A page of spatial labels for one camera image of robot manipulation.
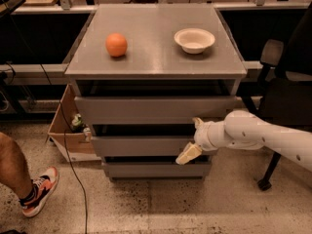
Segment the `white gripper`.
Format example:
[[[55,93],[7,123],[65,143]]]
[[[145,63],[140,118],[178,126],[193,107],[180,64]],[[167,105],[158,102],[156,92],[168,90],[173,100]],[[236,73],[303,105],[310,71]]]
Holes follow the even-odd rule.
[[[175,162],[179,165],[185,165],[191,160],[199,157],[203,151],[218,150],[221,147],[228,146],[233,138],[225,131],[224,123],[204,122],[198,117],[192,119],[195,125],[195,143],[187,143],[183,151],[177,156]]]

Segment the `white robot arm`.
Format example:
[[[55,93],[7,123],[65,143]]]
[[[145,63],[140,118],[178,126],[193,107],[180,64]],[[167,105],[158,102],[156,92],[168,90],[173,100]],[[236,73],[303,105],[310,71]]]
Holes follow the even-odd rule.
[[[223,121],[195,117],[194,142],[188,142],[175,161],[184,165],[204,151],[219,148],[256,150],[267,147],[312,171],[312,134],[265,122],[248,111],[235,110]]]

